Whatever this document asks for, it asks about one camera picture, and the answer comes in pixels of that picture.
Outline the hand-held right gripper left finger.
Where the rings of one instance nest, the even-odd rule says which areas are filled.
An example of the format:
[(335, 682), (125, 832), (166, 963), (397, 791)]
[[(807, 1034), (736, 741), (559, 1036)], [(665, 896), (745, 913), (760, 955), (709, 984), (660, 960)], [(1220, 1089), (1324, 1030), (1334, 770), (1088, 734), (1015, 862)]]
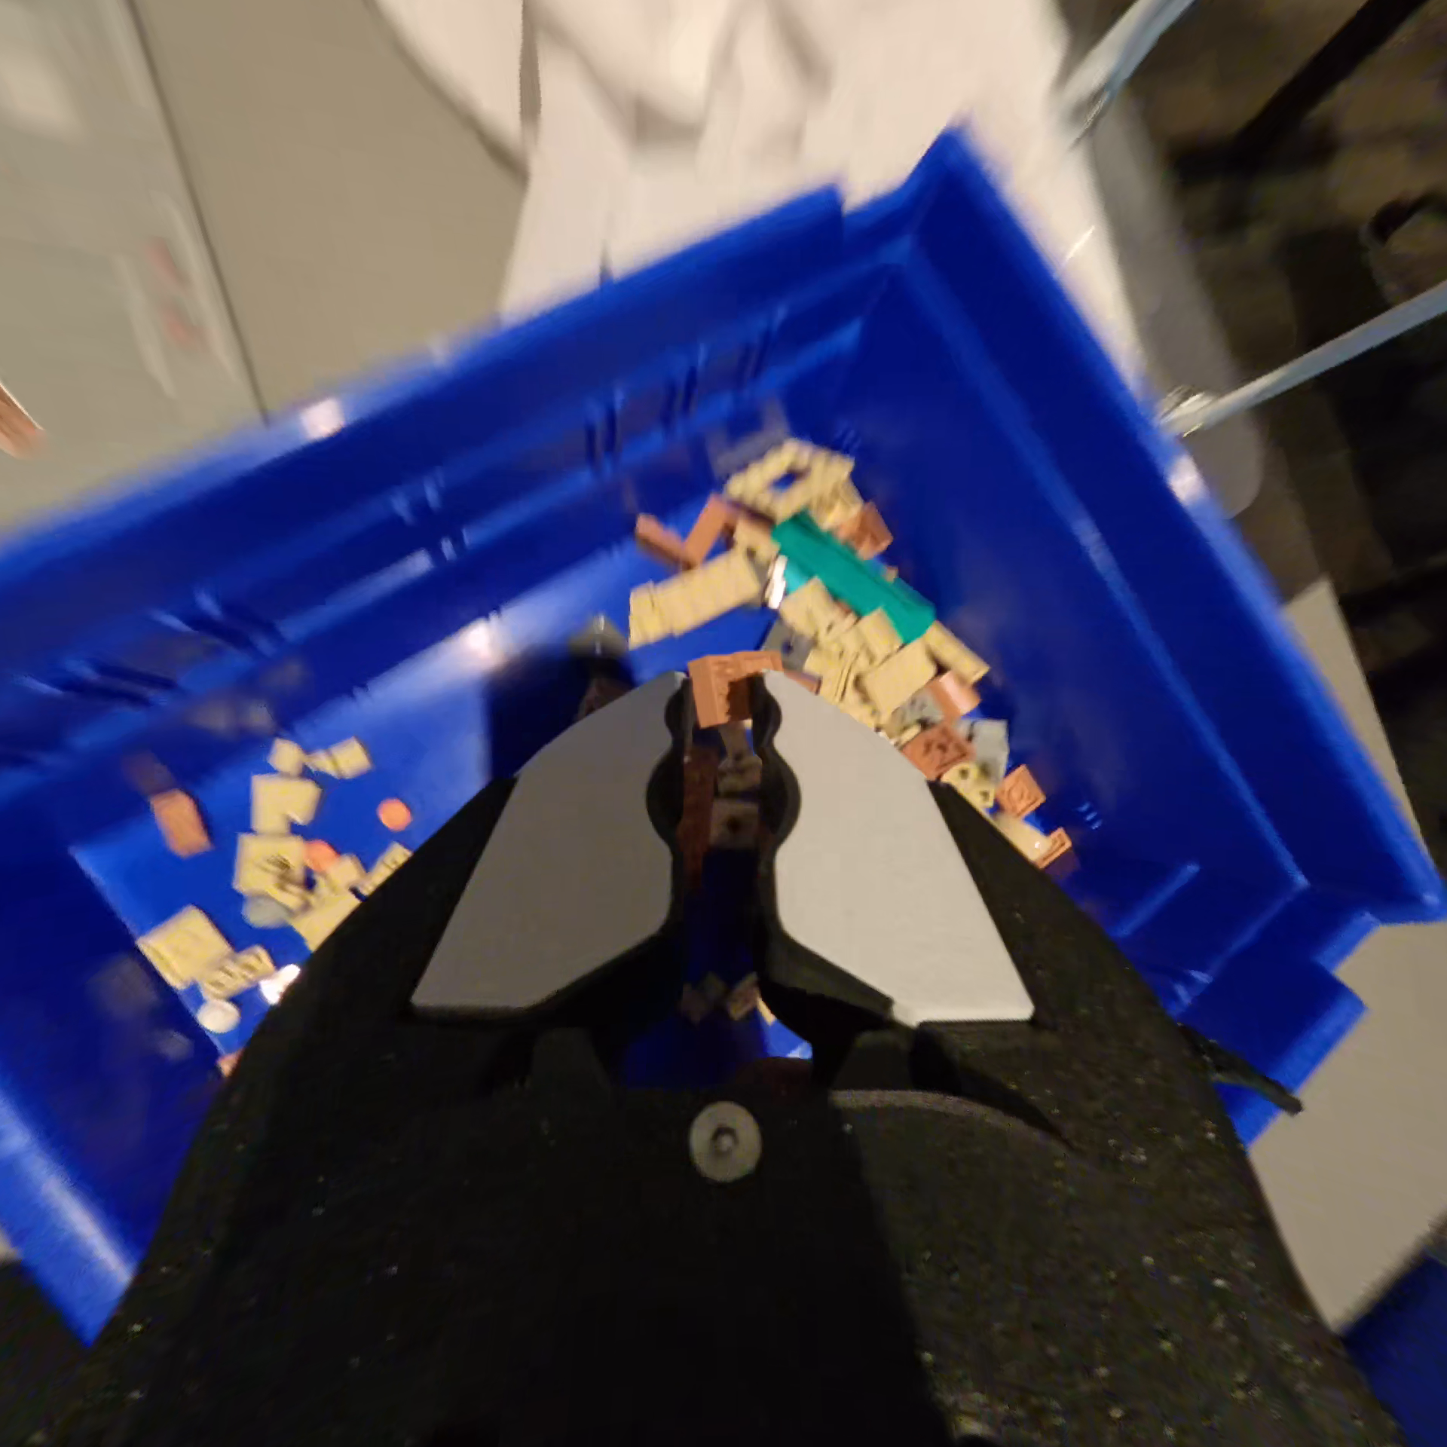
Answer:
[(648, 789), (676, 755), (662, 674), (571, 726), (517, 774), (411, 1005), (538, 1011), (653, 943), (676, 855)]

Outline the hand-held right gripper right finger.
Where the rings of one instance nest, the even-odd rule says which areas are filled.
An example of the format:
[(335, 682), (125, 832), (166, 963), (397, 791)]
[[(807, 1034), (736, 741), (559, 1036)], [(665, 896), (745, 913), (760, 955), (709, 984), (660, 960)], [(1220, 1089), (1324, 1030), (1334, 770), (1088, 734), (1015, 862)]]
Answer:
[(771, 977), (896, 1025), (1026, 1024), (1036, 1005), (927, 777), (783, 674), (757, 682)]

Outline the large pile of toy bricks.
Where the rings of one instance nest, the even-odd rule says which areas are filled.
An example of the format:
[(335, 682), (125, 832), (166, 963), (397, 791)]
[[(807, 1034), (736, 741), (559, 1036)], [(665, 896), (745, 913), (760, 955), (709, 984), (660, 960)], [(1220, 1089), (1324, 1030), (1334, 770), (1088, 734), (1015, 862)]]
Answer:
[[(777, 650), (784, 670), (772, 674), (795, 679), (886, 738), (929, 784), (972, 805), (1036, 868), (1060, 875), (1072, 868), (1075, 844), (1069, 831), (1044, 822), (1044, 788), (1017, 760), (1008, 724), (986, 713), (986, 658), (938, 617), (922, 639), (907, 645), (883, 610), (858, 617), (821, 583), (788, 595), (784, 558), (772, 541), (776, 522), (728, 500), (724, 483), (703, 502), (688, 533), (648, 512), (634, 517), (640, 552), (669, 574), (629, 595), (628, 646), (676, 643), (736, 614), (765, 612), (772, 622), (762, 645), (714, 655)], [(822, 529), (903, 579), (886, 558), (893, 545), (888, 521), (877, 503), (858, 493), (862, 508)], [(762, 765), (753, 717), (746, 726), (696, 727), (688, 669), (690, 663), (693, 734), (702, 743), (688, 751), (679, 839), (693, 865), (700, 865), (705, 808), (712, 810), (715, 846), (752, 844)], [(760, 677), (752, 679), (752, 703)]]

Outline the brown toy brick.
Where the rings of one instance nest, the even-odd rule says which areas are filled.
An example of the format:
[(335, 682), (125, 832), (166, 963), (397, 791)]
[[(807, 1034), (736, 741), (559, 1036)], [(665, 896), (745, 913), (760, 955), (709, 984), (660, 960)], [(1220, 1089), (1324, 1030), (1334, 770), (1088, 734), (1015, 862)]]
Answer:
[(752, 679), (783, 670), (784, 658), (777, 650), (710, 655), (690, 662), (696, 727), (710, 731), (750, 724)]

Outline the long teal toy brick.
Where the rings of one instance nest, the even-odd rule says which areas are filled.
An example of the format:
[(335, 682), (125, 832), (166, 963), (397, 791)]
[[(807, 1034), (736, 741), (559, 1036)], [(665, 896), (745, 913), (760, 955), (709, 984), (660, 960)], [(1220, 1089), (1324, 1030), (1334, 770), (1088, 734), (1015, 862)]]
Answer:
[(903, 643), (922, 639), (936, 624), (932, 603), (883, 565), (826, 533), (808, 514), (796, 514), (772, 527), (772, 541), (784, 558), (784, 586), (793, 595), (821, 583), (827, 595), (865, 617), (883, 610)]

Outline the blue plastic bin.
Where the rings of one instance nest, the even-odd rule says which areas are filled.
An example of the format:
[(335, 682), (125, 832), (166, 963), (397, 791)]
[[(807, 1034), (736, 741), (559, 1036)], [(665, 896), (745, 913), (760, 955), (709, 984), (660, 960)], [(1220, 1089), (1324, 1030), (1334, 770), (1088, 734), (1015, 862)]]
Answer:
[(1294, 1092), (1336, 979), (1444, 887), (1270, 581), (982, 164), (814, 193), (509, 331), (447, 343), (4, 543), (4, 1232), (85, 1342), (219, 1089), (195, 989), (135, 943), (231, 886), (276, 736), (357, 739), (321, 836), (409, 848), (576, 719), (569, 645), (774, 438), (850, 457), (886, 562), (989, 663), (1074, 843), (1067, 891), (1172, 1017)]

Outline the white desk lamp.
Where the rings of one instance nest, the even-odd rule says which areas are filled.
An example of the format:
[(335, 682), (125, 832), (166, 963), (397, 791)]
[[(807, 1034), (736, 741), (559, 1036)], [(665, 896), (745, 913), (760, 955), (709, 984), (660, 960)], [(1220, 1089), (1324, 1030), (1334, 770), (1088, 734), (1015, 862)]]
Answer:
[(1168, 4), (1084, 138), (1160, 391), (1444, 286), (1444, 4)]

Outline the grey desk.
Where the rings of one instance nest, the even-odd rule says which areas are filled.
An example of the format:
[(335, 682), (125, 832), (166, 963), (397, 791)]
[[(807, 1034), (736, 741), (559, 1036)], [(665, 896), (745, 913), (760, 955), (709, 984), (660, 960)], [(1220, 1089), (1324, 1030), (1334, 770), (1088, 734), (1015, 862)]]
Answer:
[[(521, 169), (423, 81), (376, 4), (131, 5), (262, 412), (4, 533), (4, 543), (135, 474), (509, 326), (498, 300), (519, 229)], [(986, 171), (964, 129), (934, 145), (945, 136), (962, 140)], [(1091, 155), (1072, 147), (1089, 164), (1127, 288)], [(848, 205), (833, 186), (814, 193), (831, 191), (857, 212), (915, 169), (862, 205)], [(1181, 393), (1153, 383), (1131, 302), (1137, 360), (1127, 367), (1108, 350), (989, 181), (1137, 402), (1153, 414)], [(1256, 524), (1274, 500), (1265, 424), (1234, 419), (1182, 443), (1236, 531)], [(1444, 1218), (1444, 1065), (1408, 1056), (1399, 1101), (1406, 1122), (1392, 1125), (1386, 1092), (1399, 1067), (1372, 1056), (1375, 1046), (1408, 1044), (1382, 1034), (1408, 1006), (1427, 1005), (1427, 1025), (1408, 1032), (1432, 1049), (1444, 1044), (1444, 917), (1377, 927), (1336, 979), (1363, 1013), (1294, 1091), (1305, 1110), (1282, 1115), (1248, 1091), (1225, 1091), (1224, 1099), (1301, 1277), (1324, 1316), (1348, 1327)]]

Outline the small scatter of toy bricks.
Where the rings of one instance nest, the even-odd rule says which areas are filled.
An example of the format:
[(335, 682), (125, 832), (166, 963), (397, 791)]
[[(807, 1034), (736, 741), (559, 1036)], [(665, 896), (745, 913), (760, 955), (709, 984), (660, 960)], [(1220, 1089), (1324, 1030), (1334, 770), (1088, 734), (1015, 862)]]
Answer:
[(247, 779), (245, 825), (230, 844), (223, 905), (240, 924), (225, 925), (223, 910), (193, 894), (135, 936), (140, 958), (214, 1048), (223, 1079), (304, 965), (412, 858), (414, 815), (393, 794), (374, 806), (386, 844), (373, 860), (321, 831), (330, 789), (373, 772), (374, 753), (361, 736), (319, 748), (278, 736)]

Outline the grey instruction sheet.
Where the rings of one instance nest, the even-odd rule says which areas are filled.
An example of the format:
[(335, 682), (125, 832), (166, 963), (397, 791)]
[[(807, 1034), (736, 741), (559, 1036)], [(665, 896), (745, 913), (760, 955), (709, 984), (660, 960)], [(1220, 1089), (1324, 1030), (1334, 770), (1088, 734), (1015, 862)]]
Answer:
[(4, 533), (262, 407), (131, 4), (2, 4)]

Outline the tan studded frame brick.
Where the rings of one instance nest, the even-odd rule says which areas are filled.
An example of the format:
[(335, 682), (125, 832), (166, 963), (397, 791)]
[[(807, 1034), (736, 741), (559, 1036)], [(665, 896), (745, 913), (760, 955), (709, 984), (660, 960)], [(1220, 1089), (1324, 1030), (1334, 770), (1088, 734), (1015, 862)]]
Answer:
[(808, 514), (826, 529), (864, 507), (853, 459), (802, 440), (786, 440), (736, 471), (724, 496), (772, 522)]

